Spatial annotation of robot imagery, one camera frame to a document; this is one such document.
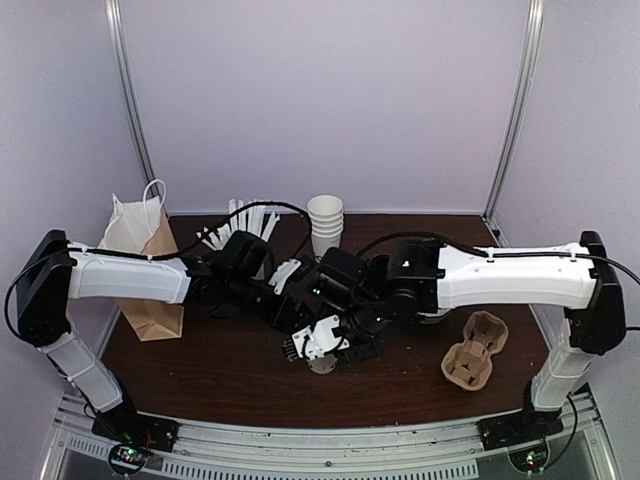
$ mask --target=stack of paper cups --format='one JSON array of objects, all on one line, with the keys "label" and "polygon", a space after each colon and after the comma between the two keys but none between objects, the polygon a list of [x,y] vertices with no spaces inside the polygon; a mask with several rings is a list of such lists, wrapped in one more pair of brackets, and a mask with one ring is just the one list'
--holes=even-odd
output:
[{"label": "stack of paper cups", "polygon": [[307,203],[311,217],[311,243],[317,257],[322,257],[331,247],[340,246],[344,228],[342,207],[342,200],[333,195],[320,195]]}]

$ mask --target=white wall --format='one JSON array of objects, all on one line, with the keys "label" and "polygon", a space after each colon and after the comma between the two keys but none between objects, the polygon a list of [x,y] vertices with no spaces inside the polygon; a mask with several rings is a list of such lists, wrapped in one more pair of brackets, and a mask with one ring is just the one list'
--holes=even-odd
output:
[{"label": "white wall", "polygon": [[[547,2],[540,56],[497,220],[511,245],[599,231],[640,272],[640,4]],[[640,287],[624,274],[627,322]],[[544,310],[550,330],[560,312]],[[591,385],[627,480],[637,478],[640,335],[597,359]]]},{"label": "white wall", "polygon": [[528,2],[130,0],[122,19],[168,210],[229,198],[483,210]]},{"label": "white wall", "polygon": [[[101,0],[0,4],[0,290],[45,232],[97,243],[110,194],[143,187]],[[70,316],[96,345],[111,302]],[[62,381],[46,358],[0,328],[2,478],[36,474]]]}]

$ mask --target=wooden table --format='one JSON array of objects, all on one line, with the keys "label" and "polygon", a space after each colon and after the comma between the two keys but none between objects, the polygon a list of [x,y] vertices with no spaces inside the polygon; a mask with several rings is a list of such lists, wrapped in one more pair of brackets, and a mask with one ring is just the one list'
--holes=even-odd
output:
[{"label": "wooden table", "polygon": [[[179,245],[212,217],[171,219]],[[491,245],[475,216],[350,215],[342,248],[355,252],[375,238],[401,230],[428,230],[458,242]],[[285,216],[271,244],[287,259],[305,232],[298,216]],[[389,251],[385,244],[375,251]],[[493,373],[479,392],[445,380],[440,362],[462,340],[469,315],[486,309],[505,320],[509,339],[492,357]],[[394,325],[384,333],[384,352],[328,375],[303,361],[284,360],[285,336],[257,318],[223,307],[188,308],[183,338],[140,343],[120,319],[103,360],[146,412],[192,420],[261,427],[367,427],[436,422],[516,409],[526,383],[540,370],[547,348],[527,306],[478,306],[452,312],[436,325]]]}]

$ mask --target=brown cup carrier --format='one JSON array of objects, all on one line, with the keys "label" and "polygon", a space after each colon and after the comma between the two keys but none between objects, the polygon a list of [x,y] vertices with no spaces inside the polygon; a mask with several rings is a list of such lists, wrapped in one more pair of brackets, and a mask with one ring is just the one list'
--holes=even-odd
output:
[{"label": "brown cup carrier", "polygon": [[502,350],[509,337],[507,325],[489,312],[475,312],[463,329],[464,343],[456,343],[442,359],[442,373],[450,382],[475,392],[487,384],[491,355]]}]

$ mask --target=paper bag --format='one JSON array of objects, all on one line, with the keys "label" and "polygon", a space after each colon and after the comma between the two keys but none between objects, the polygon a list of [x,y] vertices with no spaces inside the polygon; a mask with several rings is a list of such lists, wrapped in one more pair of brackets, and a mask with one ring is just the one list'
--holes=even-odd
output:
[{"label": "paper bag", "polygon": [[[130,253],[162,255],[178,250],[164,211],[164,198],[146,200],[149,188],[162,180],[154,180],[144,190],[142,201],[122,203],[113,196],[113,215],[105,230],[100,248]],[[129,324],[142,342],[180,338],[184,308],[152,300],[119,299],[116,301]]]}]

